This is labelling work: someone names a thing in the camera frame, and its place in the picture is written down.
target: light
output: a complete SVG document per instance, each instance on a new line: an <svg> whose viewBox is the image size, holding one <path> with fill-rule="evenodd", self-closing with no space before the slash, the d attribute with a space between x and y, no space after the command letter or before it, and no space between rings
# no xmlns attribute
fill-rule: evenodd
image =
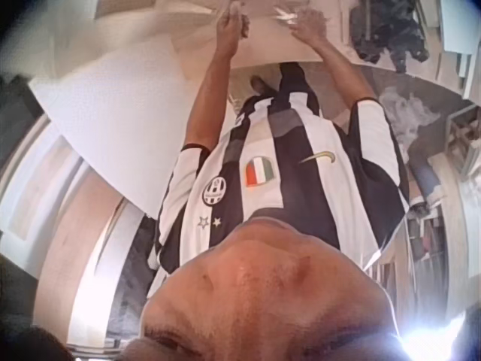
<svg viewBox="0 0 481 361"><path fill-rule="evenodd" d="M463 326L466 312L440 329L417 329L401 338L403 348L413 361L448 361L452 343Z"/></svg>

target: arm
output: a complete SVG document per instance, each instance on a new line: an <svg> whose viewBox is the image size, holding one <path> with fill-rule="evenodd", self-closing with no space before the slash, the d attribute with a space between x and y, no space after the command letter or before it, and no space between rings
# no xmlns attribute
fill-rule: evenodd
<svg viewBox="0 0 481 361"><path fill-rule="evenodd" d="M298 23L291 26L292 34L318 53L334 79L337 91L348 108L359 99L376 98L362 73L326 38L325 18L312 9L298 13Z"/></svg>
<svg viewBox="0 0 481 361"><path fill-rule="evenodd" d="M217 46L190 112L184 145L217 145L225 118L231 59L242 32L241 4L232 2L217 23Z"/></svg>

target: black shoe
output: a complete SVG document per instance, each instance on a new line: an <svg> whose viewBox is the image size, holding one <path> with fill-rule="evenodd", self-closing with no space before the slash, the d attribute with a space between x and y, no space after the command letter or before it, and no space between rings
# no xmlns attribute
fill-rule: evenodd
<svg viewBox="0 0 481 361"><path fill-rule="evenodd" d="M261 79L258 75L253 75L250 78L250 86L254 89L256 93L260 96L272 96L275 97L277 91L270 87L265 81Z"/></svg>

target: fabric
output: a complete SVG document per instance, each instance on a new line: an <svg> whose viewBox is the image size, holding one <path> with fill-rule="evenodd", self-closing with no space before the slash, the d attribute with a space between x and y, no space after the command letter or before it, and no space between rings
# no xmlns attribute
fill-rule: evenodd
<svg viewBox="0 0 481 361"><path fill-rule="evenodd" d="M346 135L319 116L305 80L287 84L275 98L247 102L206 159L200 146L180 153L159 217L162 274L251 217L287 222L363 269L388 244L407 212L409 187L383 108L359 101Z"/></svg>

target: nike logo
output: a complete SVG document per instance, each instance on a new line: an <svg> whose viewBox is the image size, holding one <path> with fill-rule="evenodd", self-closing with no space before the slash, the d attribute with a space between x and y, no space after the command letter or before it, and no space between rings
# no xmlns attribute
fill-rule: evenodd
<svg viewBox="0 0 481 361"><path fill-rule="evenodd" d="M331 163L334 163L336 161L336 156L334 155L334 153L332 153L332 152L321 152L321 153L314 154L313 156L307 157L303 161L299 162L299 164L309 162L310 160L313 160L313 159L316 159L316 158L323 158L324 156L326 158L329 158L331 160Z"/></svg>

